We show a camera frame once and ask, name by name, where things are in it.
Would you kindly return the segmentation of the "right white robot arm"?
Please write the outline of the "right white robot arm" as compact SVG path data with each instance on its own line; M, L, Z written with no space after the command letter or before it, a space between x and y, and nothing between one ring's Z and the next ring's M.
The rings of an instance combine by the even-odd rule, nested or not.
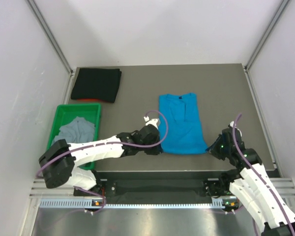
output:
M241 138L241 130L232 121L207 148L208 153L234 166L219 177L220 190L239 199L261 235L295 236L295 213L271 182L257 152L246 148Z

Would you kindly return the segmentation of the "blue t shirt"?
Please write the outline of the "blue t shirt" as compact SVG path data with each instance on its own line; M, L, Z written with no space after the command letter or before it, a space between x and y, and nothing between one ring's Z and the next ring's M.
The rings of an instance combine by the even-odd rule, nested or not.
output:
M159 96L160 138L165 140L161 147L170 154L204 154L207 144L204 141L199 116L197 95L165 94Z

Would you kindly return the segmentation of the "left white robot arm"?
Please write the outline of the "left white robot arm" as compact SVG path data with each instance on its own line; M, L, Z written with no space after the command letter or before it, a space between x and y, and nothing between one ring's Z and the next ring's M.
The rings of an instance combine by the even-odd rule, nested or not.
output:
M158 125L160 120L144 117L145 126L131 133L122 132L108 139L88 143L56 141L39 158L42 178L48 189L72 186L86 190L91 195L101 191L102 184L94 170L84 170L82 165L110 158L134 156L139 152L158 155L162 152Z

